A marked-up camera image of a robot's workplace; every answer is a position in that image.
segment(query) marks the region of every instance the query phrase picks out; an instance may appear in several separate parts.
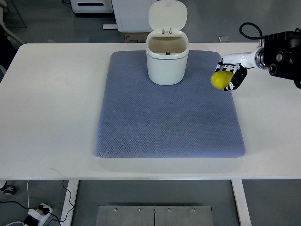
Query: electrical cord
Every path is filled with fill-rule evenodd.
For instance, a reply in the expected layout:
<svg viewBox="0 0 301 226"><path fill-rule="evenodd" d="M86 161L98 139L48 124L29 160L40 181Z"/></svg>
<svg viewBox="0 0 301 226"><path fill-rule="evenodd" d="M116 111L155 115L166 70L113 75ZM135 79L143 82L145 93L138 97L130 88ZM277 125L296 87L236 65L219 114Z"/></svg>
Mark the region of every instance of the electrical cord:
<svg viewBox="0 0 301 226"><path fill-rule="evenodd" d="M66 191L68 191L69 194L70 194L70 197L69 197L69 203L70 203L70 205L72 206L72 208L67 212L66 217L65 217L65 220L63 220L63 221L60 221L60 220L58 219L58 217L57 217L55 214L49 212L50 215L52 215L52 216L54 216L54 217L56 218L56 219L50 220L50 222L51 222L51 221L56 221L56 222L58 222L59 226L61 226L61 222L66 221L69 212L70 212L71 210L74 209L74 205L71 203L71 191L69 191L69 189L66 188L66 187L64 186L64 180L62 181L62 185L63 185L63 188L64 188ZM16 204L18 204L19 206L21 206L21 207L22 207L23 209L25 209L25 210L29 210L29 209L38 209L38 207L29 207L29 201L28 201L28 207L25 207L25 206L23 206L21 203L16 202L16 201L5 201L5 202L0 201L0 203L16 203Z"/></svg>
<svg viewBox="0 0 301 226"><path fill-rule="evenodd" d="M24 222L22 222L22 221L15 221L15 222L12 222L12 223L9 223L9 224L7 224L7 225L5 225L5 226L9 226L9 225L13 225L13 224L22 224L23 226L25 225L25 223Z"/></svg>
<svg viewBox="0 0 301 226"><path fill-rule="evenodd" d="M243 28L245 25L251 25L251 26L255 27L255 28L258 30L260 36L257 36L257 37L251 37L251 36L248 36L248 35L246 35L245 33L243 33L242 28ZM264 36L262 35L262 31L261 31L260 27L257 26L256 24L251 23L251 22L243 23L243 24L239 27L239 33L240 33L242 36L244 36L245 38L251 39L251 40L264 39Z"/></svg>
<svg viewBox="0 0 301 226"><path fill-rule="evenodd" d="M29 207L29 191L28 191L28 183L29 181L27 181L27 205Z"/></svg>
<svg viewBox="0 0 301 226"><path fill-rule="evenodd" d="M64 188L66 191L68 191L69 194L70 194L70 197L69 197L69 203L70 203L70 205L72 206L72 208L67 212L66 217L65 217L65 220L60 221L56 216L55 216L55 217L56 217L57 220L55 220L55 219L52 219L52 220L51 220L51 221L57 221L57 222L59 223L59 225L61 225L62 222L66 221L68 214L70 213L71 210L74 209L74 205L71 203L71 191L69 191L68 188L66 188L66 187L64 186L64 180L63 180L63 182L62 182L62 185L63 185L63 188Z"/></svg>

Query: metal plate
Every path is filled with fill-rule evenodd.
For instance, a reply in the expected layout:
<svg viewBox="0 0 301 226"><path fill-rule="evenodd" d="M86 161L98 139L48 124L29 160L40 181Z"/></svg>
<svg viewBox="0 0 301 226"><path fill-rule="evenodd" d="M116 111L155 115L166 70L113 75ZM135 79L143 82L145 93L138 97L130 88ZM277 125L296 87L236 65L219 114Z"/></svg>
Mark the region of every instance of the metal plate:
<svg viewBox="0 0 301 226"><path fill-rule="evenodd" d="M96 226L154 226L154 206L99 206Z"/></svg>
<svg viewBox="0 0 301 226"><path fill-rule="evenodd" d="M210 206L156 206L156 226L213 226Z"/></svg>
<svg viewBox="0 0 301 226"><path fill-rule="evenodd" d="M99 206L96 226L213 226L210 206Z"/></svg>

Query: tabletop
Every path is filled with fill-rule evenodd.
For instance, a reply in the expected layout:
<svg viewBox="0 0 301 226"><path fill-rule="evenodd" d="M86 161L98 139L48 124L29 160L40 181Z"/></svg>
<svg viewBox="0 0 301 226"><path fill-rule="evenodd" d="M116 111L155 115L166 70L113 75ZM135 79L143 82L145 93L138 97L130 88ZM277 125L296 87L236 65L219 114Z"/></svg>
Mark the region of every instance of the tabletop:
<svg viewBox="0 0 301 226"><path fill-rule="evenodd" d="M0 179L301 178L301 90L250 69L232 91L239 158L98 158L96 132L110 56L129 44L25 44L0 83ZM221 56L257 43L190 43Z"/></svg>

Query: white trash bin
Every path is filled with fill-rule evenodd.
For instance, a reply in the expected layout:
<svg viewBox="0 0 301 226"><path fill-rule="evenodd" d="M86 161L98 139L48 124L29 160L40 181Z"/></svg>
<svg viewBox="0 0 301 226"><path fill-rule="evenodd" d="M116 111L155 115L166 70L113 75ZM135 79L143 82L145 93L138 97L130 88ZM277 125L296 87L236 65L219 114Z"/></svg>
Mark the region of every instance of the white trash bin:
<svg viewBox="0 0 301 226"><path fill-rule="evenodd" d="M173 85L184 76L189 42L180 30L187 20L186 6L176 0L157 1L150 7L152 31L146 39L147 70L158 85Z"/></svg>

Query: black cable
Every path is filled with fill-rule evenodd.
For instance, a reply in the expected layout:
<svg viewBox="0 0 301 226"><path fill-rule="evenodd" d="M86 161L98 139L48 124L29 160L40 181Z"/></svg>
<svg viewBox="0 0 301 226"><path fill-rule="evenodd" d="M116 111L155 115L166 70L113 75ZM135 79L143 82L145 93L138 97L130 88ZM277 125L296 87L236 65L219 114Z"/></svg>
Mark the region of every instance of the black cable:
<svg viewBox="0 0 301 226"><path fill-rule="evenodd" d="M68 216L68 213L71 211L71 210L73 210L74 209L74 205L71 203L71 192L64 186L64 180L63 180L63 182L62 182L62 184L63 184L63 188L64 189L66 189L68 192L69 192L69 194L70 194L70 197L69 197L69 203L70 203L70 205L72 206L72 208L67 212L67 214L66 214L66 218L65 218L65 220L67 219L67 216ZM0 203L16 203L16 204L18 204L18 205L20 205L23 209L25 209L25 210L29 210L29 209L38 209L38 207L25 207L25 206L23 206L21 203L19 203L19 202L16 202L16 201L5 201L5 202L3 202L3 201L0 201ZM55 220L55 219L52 219L51 221L57 221L58 222L58 224L61 226L61 222L64 222L65 220L63 220L63 221L60 221L59 219L58 219L58 217L55 215L55 214L52 214L52 213L50 213L49 212L49 214L50 215L52 215L52 216L54 216L57 220Z"/></svg>
<svg viewBox="0 0 301 226"><path fill-rule="evenodd" d="M255 28L258 30L260 36L257 36L257 37L251 37L251 36L248 36L248 35L246 35L245 33L243 33L242 28L243 28L245 25L251 25L251 26L255 27ZM251 39L251 40L264 39L264 36L262 35L262 31L261 31L260 27L257 26L256 24L251 23L251 22L243 23L243 24L239 27L239 33L240 33L242 36L244 36L245 38Z"/></svg>
<svg viewBox="0 0 301 226"><path fill-rule="evenodd" d="M52 215L52 216L54 216L54 217L57 219L57 220L55 220L55 221L57 221L58 224L59 224L59 226L61 226L61 221L58 219L58 217L57 217L56 215L52 214L52 213L49 213L49 214Z"/></svg>
<svg viewBox="0 0 301 226"><path fill-rule="evenodd" d="M2 202L2 201L0 201L0 203L17 203L19 206L21 206L23 209L26 209L26 210L29 210L29 209L34 209L34 208L38 208L38 207L25 207L25 206L23 206L21 203L19 203L19 202L16 202L16 201L6 201L6 202Z"/></svg>
<svg viewBox="0 0 301 226"><path fill-rule="evenodd" d="M55 217L56 217L57 220L55 220L55 219L52 219L52 220L51 220L51 221L57 221L57 222L59 223L59 225L61 225L62 222L66 221L69 212L70 212L71 210L74 209L74 205L71 203L71 191L69 191L68 188L66 188L66 187L64 186L64 180L63 180L62 184L63 184L63 188L64 188L66 191L68 191L69 194L70 194L70 197L69 197L69 203L70 203L70 205L72 206L72 208L67 212L66 217L65 217L65 220L60 221L56 216L55 216Z"/></svg>

